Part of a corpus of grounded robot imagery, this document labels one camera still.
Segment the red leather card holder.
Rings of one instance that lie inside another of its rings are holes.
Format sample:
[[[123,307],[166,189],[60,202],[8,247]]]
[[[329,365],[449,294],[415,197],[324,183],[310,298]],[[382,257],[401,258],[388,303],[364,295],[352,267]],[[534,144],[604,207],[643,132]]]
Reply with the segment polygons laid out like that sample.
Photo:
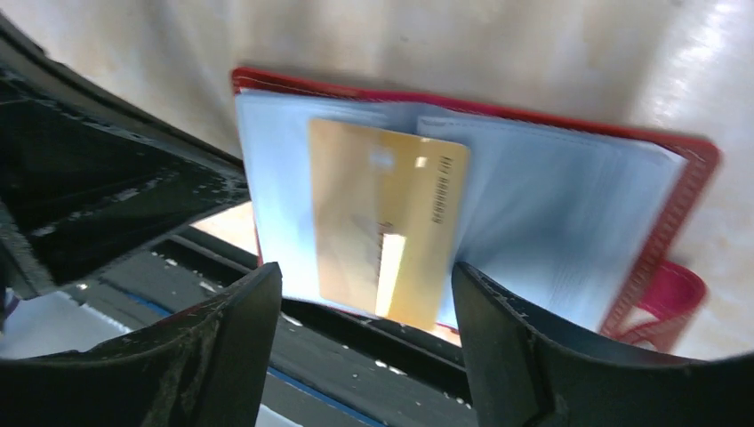
[[[605,125],[430,93],[380,91],[233,70],[257,247],[287,299],[378,318],[319,292],[309,122],[323,118],[469,149],[437,323],[458,332],[451,268],[467,262],[561,318],[670,351],[707,288],[667,262],[715,173],[707,138]]]

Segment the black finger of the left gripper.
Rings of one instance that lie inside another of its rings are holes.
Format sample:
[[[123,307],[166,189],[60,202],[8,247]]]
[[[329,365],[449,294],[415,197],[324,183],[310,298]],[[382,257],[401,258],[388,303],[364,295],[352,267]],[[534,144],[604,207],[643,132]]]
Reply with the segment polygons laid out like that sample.
[[[1,286],[101,274],[249,198],[239,159],[106,92],[1,22]]]

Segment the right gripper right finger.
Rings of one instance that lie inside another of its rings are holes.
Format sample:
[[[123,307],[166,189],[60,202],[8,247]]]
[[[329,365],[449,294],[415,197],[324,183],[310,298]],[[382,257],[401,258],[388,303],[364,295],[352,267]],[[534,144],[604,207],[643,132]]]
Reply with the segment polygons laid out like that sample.
[[[686,359],[591,332],[453,267],[461,350],[482,426],[750,426],[753,357]]]

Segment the yellow credit card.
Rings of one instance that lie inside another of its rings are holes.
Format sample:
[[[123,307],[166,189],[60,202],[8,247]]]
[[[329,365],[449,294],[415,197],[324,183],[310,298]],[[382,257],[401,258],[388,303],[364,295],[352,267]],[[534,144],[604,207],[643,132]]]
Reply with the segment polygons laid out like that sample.
[[[454,254],[469,149],[314,118],[309,153],[321,296],[432,329]]]

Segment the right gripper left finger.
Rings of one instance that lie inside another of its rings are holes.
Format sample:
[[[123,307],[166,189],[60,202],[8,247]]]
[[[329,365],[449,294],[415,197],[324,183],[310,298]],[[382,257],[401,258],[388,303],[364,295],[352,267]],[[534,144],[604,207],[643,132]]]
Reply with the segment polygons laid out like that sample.
[[[1,363],[4,426],[252,426],[282,300],[266,263],[214,297],[87,351]]]

